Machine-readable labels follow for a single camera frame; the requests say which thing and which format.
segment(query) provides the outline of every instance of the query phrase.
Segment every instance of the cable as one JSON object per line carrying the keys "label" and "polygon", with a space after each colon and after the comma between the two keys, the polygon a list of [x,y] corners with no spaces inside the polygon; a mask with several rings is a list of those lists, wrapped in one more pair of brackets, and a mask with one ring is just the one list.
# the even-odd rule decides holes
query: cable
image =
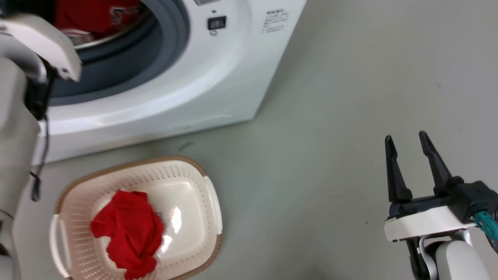
{"label": "cable", "polygon": [[32,201],[38,201],[40,200],[40,186],[41,186],[41,172],[43,171],[43,168],[45,167],[45,162],[47,160],[47,155],[48,155],[48,150],[50,148],[50,130],[49,130],[49,124],[48,124],[48,116],[45,114],[43,117],[43,120],[45,121],[45,147],[43,148],[43,153],[41,155],[41,162],[40,165],[38,165],[38,168],[36,169],[36,174],[33,172],[29,172],[29,174],[34,178],[33,182],[33,188],[31,190],[31,200]]}
{"label": "cable", "polygon": [[[498,218],[497,211],[498,211],[498,209],[495,209],[495,211],[493,212],[493,215],[491,216],[495,221],[497,221],[497,218]],[[491,239],[488,235],[486,235],[486,238],[487,238],[488,242],[490,243],[491,248],[493,248],[493,250],[498,254],[498,240]]]}
{"label": "cable", "polygon": [[486,234],[486,238],[495,252],[498,253],[498,223],[486,211],[478,212],[474,218],[477,227]]}

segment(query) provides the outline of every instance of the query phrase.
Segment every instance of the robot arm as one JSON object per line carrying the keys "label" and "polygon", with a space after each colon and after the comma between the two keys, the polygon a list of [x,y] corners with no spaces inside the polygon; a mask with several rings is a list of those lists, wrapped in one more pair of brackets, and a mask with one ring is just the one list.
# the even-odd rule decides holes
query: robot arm
{"label": "robot arm", "polygon": [[[413,199],[397,164],[394,142],[387,136],[387,187],[392,204],[385,235],[391,242],[406,242],[416,280],[490,280],[467,229],[477,226],[475,222],[482,213],[495,214],[498,194],[481,181],[464,183],[462,178],[453,177],[427,133],[420,132],[419,136],[429,158],[434,195]],[[440,237],[449,237],[450,241],[425,244]]]}
{"label": "robot arm", "polygon": [[80,75],[78,55],[59,30],[34,15],[0,18],[0,280],[21,279],[12,225],[51,84]]}

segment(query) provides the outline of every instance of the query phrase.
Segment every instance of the laundry basket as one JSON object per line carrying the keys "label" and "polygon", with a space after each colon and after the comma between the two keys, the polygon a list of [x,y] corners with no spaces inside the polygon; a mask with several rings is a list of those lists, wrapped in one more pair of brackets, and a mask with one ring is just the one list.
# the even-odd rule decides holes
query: laundry basket
{"label": "laundry basket", "polygon": [[213,184],[202,167],[188,158],[159,158],[91,174],[61,194],[49,236],[54,263],[64,278],[124,279],[125,270],[107,255],[110,239],[96,239],[90,231],[90,222],[119,189],[147,193],[166,226],[155,254],[156,268],[141,279],[186,279],[216,258],[223,225]]}

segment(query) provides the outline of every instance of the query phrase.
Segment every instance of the black cable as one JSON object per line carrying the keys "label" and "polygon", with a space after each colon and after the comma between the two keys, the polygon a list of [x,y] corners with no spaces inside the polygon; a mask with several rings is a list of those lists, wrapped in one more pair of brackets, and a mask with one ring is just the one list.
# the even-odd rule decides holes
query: black cable
{"label": "black cable", "polygon": [[36,174],[33,172],[29,172],[31,176],[34,178],[34,183],[33,183],[33,188],[31,190],[31,200],[32,201],[38,201],[40,200],[40,186],[41,186],[41,172],[45,166],[45,162],[47,160],[47,155],[48,155],[48,149],[50,148],[50,130],[48,128],[48,116],[45,114],[43,117],[43,120],[45,120],[45,147],[43,148],[43,153],[41,155],[41,162],[40,165],[38,165],[38,168],[36,169]]}

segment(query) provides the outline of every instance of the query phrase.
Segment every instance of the floor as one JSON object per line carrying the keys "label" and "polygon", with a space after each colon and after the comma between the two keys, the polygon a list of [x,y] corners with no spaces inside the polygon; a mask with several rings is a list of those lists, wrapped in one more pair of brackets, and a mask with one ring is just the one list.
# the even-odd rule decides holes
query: floor
{"label": "floor", "polygon": [[69,182],[168,155],[203,165],[222,208],[220,255],[193,279],[411,279],[406,246],[383,233],[384,137],[415,196],[433,186],[422,129],[451,170],[495,188],[498,5],[478,2],[309,0],[254,121],[49,164],[43,203],[25,194],[18,214],[23,279],[61,279],[47,230]]}

